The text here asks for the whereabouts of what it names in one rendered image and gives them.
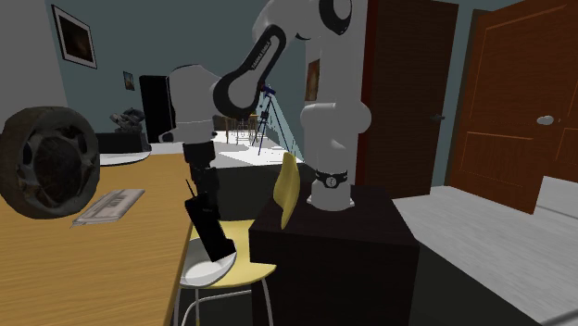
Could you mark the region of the black monitor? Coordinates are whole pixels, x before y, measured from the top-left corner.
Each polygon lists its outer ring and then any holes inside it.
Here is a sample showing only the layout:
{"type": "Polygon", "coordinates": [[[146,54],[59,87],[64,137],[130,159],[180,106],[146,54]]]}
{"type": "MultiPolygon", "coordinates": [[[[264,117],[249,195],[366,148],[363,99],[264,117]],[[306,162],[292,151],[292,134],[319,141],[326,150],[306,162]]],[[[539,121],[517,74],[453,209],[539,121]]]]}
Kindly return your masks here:
{"type": "Polygon", "coordinates": [[[161,134],[176,127],[168,80],[167,76],[139,77],[146,135],[150,144],[158,143],[161,134]]]}

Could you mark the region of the white round table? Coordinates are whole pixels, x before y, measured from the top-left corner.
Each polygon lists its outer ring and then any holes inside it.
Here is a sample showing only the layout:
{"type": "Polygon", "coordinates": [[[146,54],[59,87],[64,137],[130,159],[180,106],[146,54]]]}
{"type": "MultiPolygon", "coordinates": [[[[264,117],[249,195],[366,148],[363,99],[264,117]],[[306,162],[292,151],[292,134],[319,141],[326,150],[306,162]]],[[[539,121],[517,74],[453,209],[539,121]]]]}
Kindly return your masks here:
{"type": "Polygon", "coordinates": [[[124,154],[101,154],[100,166],[118,166],[142,161],[150,156],[151,152],[124,153],[124,154]]]}

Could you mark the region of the telescope on tripod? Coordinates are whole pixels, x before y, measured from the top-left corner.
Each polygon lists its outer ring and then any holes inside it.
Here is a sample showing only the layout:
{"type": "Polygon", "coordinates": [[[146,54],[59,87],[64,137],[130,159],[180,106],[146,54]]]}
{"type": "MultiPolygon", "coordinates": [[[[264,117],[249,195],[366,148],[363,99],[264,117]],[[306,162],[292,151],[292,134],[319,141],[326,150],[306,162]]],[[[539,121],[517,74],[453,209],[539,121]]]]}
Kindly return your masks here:
{"type": "Polygon", "coordinates": [[[285,144],[284,148],[285,149],[288,148],[288,143],[286,141],[286,137],[283,132],[283,127],[281,125],[279,115],[276,110],[276,106],[273,103],[276,92],[265,84],[261,86],[261,92],[262,92],[262,100],[258,106],[259,108],[261,108],[258,117],[258,128],[256,131],[256,135],[254,136],[253,141],[251,143],[252,145],[254,145],[256,141],[259,141],[258,155],[260,155],[261,152],[263,139],[266,135],[266,130],[272,127],[272,120],[270,119],[270,113],[273,113],[273,117],[277,122],[278,131],[281,133],[283,142],[285,144]]]}

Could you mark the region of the black cabinet with grey device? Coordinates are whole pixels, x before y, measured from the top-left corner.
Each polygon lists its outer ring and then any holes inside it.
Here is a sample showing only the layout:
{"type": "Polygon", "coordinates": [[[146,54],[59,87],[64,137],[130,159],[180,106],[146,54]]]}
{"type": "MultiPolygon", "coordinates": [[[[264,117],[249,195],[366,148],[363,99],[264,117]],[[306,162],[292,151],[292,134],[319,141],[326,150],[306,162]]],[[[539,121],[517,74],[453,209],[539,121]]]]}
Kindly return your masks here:
{"type": "Polygon", "coordinates": [[[142,122],[145,120],[143,111],[129,108],[120,114],[113,113],[109,118],[118,125],[118,128],[114,132],[96,135],[101,154],[130,154],[152,150],[143,133],[142,122]]]}

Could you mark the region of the black handset with antenna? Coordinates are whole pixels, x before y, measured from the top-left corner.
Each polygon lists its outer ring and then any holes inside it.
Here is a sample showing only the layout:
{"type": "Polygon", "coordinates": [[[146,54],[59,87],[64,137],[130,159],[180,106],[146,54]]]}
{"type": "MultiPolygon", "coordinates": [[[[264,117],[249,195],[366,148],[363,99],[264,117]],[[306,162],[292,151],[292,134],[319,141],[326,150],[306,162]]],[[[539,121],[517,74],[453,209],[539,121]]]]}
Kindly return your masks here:
{"type": "Polygon", "coordinates": [[[212,262],[227,257],[236,252],[234,242],[228,239],[220,225],[220,213],[216,205],[212,205],[208,193],[194,194],[187,182],[192,197],[184,201],[187,214],[212,262]]]}

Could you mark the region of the yellow chair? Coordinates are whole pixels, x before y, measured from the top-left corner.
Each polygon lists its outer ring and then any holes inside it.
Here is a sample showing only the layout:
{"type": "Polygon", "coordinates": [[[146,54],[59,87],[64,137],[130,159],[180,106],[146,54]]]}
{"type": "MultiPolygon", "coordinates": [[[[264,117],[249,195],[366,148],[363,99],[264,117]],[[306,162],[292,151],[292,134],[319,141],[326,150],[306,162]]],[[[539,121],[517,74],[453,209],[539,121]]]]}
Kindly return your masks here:
{"type": "MultiPolygon", "coordinates": [[[[300,191],[300,176],[296,165],[295,156],[285,152],[283,154],[282,168],[273,189],[273,200],[282,210],[281,227],[284,229],[295,209],[300,191]]],[[[232,236],[237,252],[236,260],[230,271],[219,281],[206,288],[200,289],[222,289],[234,288],[261,281],[265,296],[268,326],[273,326],[272,308],[270,302],[270,291],[266,282],[267,276],[272,274],[276,265],[265,263],[253,263],[249,259],[248,229],[254,220],[224,221],[225,229],[232,236]]],[[[171,326],[185,326],[189,313],[195,308],[195,326],[200,326],[200,303],[209,300],[221,299],[237,295],[251,294],[251,290],[243,290],[223,295],[212,295],[199,298],[199,289],[195,290],[195,301],[185,310],[182,320],[179,320],[179,306],[181,291],[184,289],[179,285],[173,309],[173,320],[171,326]]]]}

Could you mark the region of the white bowl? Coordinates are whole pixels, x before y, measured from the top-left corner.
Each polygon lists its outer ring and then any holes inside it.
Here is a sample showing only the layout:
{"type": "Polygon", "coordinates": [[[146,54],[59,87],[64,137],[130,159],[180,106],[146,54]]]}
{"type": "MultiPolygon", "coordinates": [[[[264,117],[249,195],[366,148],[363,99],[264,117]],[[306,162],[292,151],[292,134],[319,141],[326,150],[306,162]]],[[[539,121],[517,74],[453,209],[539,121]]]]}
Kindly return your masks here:
{"type": "Polygon", "coordinates": [[[232,268],[237,252],[211,261],[200,238],[189,241],[180,278],[183,288],[206,288],[222,279],[232,268]]]}

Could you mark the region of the dark rubber tyre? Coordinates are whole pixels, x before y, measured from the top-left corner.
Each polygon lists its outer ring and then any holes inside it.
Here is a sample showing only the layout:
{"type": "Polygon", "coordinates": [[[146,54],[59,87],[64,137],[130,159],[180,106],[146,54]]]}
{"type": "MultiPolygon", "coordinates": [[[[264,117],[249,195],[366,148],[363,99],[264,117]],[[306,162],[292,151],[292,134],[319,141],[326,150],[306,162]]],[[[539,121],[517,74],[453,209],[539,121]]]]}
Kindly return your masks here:
{"type": "Polygon", "coordinates": [[[31,219],[75,214],[93,198],[100,176],[98,140],[68,107],[28,107],[0,132],[0,196],[31,219]]]}

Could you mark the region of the wooden table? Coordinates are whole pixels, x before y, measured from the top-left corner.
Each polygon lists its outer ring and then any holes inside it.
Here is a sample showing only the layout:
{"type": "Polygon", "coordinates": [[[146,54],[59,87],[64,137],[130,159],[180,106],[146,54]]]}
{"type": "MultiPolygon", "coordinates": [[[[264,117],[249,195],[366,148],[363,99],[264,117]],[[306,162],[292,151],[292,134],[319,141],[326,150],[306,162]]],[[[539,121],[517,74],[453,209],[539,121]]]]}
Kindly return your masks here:
{"type": "Polygon", "coordinates": [[[28,219],[0,197],[0,326],[168,326],[191,225],[182,155],[104,167],[96,195],[142,189],[115,222],[28,219]]]}

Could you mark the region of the dark robot stand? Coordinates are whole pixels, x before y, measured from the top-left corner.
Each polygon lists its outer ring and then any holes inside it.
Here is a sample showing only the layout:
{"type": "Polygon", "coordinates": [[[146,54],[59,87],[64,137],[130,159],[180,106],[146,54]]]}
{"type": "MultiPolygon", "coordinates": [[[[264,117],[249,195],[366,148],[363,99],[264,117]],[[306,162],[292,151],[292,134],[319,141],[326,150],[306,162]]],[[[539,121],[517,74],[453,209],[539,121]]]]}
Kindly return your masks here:
{"type": "Polygon", "coordinates": [[[250,258],[272,264],[274,326],[408,326],[420,245],[387,191],[353,186],[355,205],[323,211],[302,183],[287,225],[269,200],[249,229],[250,258]]]}

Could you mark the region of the dark brown door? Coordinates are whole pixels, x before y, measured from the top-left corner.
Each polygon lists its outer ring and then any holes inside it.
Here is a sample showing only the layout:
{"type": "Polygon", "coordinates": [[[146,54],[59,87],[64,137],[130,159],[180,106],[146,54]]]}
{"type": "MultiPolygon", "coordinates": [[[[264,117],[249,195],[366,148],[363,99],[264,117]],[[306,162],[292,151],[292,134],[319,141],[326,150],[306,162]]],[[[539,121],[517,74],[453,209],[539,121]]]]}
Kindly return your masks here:
{"type": "Polygon", "coordinates": [[[437,0],[368,0],[356,183],[390,198],[430,192],[459,7],[437,0]]]}

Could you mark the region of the orange brown door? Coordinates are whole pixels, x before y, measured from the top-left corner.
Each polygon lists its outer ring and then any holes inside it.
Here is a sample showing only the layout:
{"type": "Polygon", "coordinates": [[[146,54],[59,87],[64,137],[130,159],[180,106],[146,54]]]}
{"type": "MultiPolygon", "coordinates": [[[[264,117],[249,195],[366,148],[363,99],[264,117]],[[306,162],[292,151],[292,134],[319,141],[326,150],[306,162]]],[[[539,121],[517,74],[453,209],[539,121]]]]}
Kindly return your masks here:
{"type": "Polygon", "coordinates": [[[449,184],[532,214],[578,97],[578,0],[478,18],[449,184]]]}

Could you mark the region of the orange wall picture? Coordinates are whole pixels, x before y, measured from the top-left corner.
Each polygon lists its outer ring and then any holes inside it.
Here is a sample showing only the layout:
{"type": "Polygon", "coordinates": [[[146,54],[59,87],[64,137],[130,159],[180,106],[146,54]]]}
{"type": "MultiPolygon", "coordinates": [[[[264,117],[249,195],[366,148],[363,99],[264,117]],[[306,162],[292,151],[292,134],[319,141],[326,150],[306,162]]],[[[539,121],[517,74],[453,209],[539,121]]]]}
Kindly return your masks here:
{"type": "Polygon", "coordinates": [[[312,102],[317,100],[320,79],[320,60],[316,59],[308,63],[305,100],[312,102]]]}

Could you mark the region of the large framed wall picture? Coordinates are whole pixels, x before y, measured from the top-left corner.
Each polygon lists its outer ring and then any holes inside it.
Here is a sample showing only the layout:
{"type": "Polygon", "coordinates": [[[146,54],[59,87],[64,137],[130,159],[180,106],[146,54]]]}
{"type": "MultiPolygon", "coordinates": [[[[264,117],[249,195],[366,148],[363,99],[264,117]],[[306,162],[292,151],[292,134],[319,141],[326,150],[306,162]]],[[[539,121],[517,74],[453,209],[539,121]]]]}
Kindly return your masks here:
{"type": "Polygon", "coordinates": [[[51,5],[62,58],[97,69],[90,27],[56,5],[51,5]]]}

